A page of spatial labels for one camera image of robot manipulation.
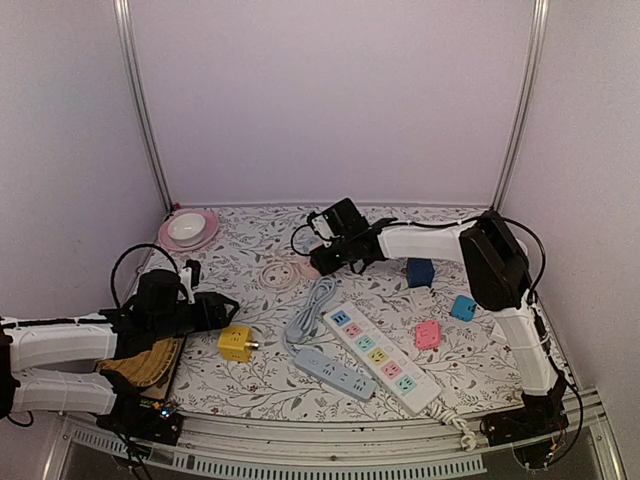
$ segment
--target pink power adapter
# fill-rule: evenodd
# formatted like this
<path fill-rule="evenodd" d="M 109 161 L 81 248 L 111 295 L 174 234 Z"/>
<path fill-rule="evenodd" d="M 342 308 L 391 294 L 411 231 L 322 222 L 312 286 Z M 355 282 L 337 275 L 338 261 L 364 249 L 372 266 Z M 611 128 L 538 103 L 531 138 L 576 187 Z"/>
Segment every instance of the pink power adapter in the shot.
<path fill-rule="evenodd" d="M 440 345 L 440 324 L 436 320 L 423 322 L 416 327 L 416 347 L 428 350 Z"/>

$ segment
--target white bowl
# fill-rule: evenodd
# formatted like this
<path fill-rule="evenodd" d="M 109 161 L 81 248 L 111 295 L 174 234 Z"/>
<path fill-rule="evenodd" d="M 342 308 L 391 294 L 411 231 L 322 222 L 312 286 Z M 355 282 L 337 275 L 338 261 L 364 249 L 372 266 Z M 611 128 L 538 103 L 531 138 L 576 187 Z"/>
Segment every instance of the white bowl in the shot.
<path fill-rule="evenodd" d="M 168 233 L 177 245 L 190 247 L 202 240 L 206 223 L 205 218 L 199 213 L 185 213 L 171 221 Z"/>

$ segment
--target white wall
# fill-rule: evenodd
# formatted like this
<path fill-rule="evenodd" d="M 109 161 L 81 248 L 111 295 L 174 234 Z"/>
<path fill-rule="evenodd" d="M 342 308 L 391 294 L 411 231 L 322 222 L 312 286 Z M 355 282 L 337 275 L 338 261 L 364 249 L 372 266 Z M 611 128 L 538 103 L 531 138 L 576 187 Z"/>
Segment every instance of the white wall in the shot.
<path fill-rule="evenodd" d="M 162 218 L 113 3 L 0 2 L 0 64 L 0 315 L 108 307 L 113 262 Z M 0 422 L 0 478 L 40 478 L 52 432 Z"/>
<path fill-rule="evenodd" d="M 640 478 L 640 3 L 552 2 L 505 212 L 542 237 L 540 291 Z"/>
<path fill-rule="evenodd" d="M 164 0 L 131 11 L 177 201 L 491 202 L 531 0 Z"/>

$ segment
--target floral tablecloth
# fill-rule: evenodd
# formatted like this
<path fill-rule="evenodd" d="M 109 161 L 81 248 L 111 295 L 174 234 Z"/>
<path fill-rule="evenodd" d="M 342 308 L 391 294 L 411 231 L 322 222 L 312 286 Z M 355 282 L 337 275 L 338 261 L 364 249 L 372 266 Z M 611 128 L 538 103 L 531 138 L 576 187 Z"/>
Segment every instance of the floral tablecloth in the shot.
<path fill-rule="evenodd" d="M 174 255 L 179 263 L 188 258 L 202 263 L 199 290 L 217 291 L 240 302 L 234 324 L 250 326 L 261 344 L 251 363 L 233 363 L 220 356 L 217 332 L 191 335 L 171 394 L 183 410 L 314 422 L 409 418 L 382 388 L 371 401 L 362 403 L 297 370 L 282 343 L 285 325 L 305 304 L 313 284 L 289 247 L 293 229 L 304 222 L 311 210 L 314 208 L 310 206 L 217 208 L 220 231 L 215 241 L 200 250 Z M 478 210 L 364 207 L 362 211 L 370 221 L 388 216 L 444 221 L 466 218 Z M 279 268 L 290 280 L 287 290 L 265 288 L 260 273 L 274 265 L 272 270 Z M 168 263 L 154 252 L 146 270 L 158 266 L 167 267 Z M 407 286 L 406 261 L 394 260 L 378 262 L 364 275 L 355 275 L 347 268 L 341 270 L 336 274 L 338 290 L 326 310 L 345 301 L 354 303 L 432 374 L 443 389 L 440 400 L 460 414 L 520 404 L 520 375 L 514 358 L 507 346 L 489 338 L 495 324 L 491 314 L 478 308 L 470 323 L 449 314 L 458 295 L 470 295 L 463 265 L 434 260 L 434 266 L 433 304 L 427 309 L 417 311 Z M 430 319 L 440 322 L 442 343 L 434 350 L 419 351 L 414 345 L 415 326 Z M 307 344 L 364 372 L 322 322 Z M 564 364 L 555 345 L 553 353 L 558 364 Z"/>

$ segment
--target yellow cube adapter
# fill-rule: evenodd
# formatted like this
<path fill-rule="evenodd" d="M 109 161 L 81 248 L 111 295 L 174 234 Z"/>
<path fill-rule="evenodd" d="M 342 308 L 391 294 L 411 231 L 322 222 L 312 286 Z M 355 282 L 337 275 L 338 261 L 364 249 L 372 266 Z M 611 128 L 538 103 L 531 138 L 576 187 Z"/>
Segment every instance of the yellow cube adapter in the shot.
<path fill-rule="evenodd" d="M 253 341 L 253 332 L 249 327 L 230 326 L 220 332 L 218 349 L 225 360 L 247 363 L 251 353 L 260 347 Z"/>

